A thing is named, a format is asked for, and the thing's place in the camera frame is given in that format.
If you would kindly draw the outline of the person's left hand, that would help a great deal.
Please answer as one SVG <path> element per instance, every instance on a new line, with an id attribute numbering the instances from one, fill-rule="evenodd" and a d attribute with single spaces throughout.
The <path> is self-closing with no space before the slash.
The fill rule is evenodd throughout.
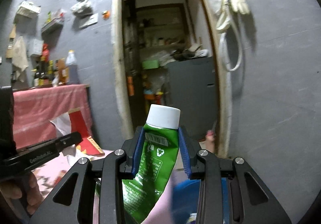
<path id="1" fill-rule="evenodd" d="M 27 207 L 28 214 L 33 215 L 39 208 L 43 201 L 37 178 L 33 172 L 28 172 L 25 176 L 28 178 L 28 191 L 27 194 Z M 23 192 L 19 186 L 17 186 L 13 180 L 1 182 L 1 193 L 7 200 L 19 200 L 23 196 Z"/>

